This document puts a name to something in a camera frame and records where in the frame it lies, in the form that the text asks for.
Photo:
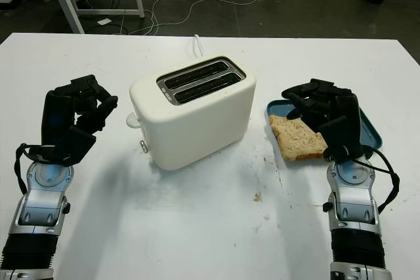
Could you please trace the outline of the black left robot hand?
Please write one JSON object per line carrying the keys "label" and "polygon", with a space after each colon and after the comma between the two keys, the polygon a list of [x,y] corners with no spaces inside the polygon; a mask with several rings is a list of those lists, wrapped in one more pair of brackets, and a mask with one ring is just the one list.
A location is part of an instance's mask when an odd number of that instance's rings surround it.
{"label": "black left robot hand", "polygon": [[117,102],[118,97],[99,85],[94,75],[72,79],[70,84],[50,90],[45,96],[41,143],[58,145],[67,132],[93,137],[105,127]]}

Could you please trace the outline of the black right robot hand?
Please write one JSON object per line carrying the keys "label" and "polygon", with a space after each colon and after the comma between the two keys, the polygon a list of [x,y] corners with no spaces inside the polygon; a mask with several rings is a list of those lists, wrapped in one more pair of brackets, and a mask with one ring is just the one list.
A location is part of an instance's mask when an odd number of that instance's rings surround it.
{"label": "black right robot hand", "polygon": [[364,154],[360,143],[361,119],[357,96],[334,83],[311,79],[282,92],[294,109],[288,119],[300,118],[312,131],[319,132],[327,144],[324,157],[337,164]]}

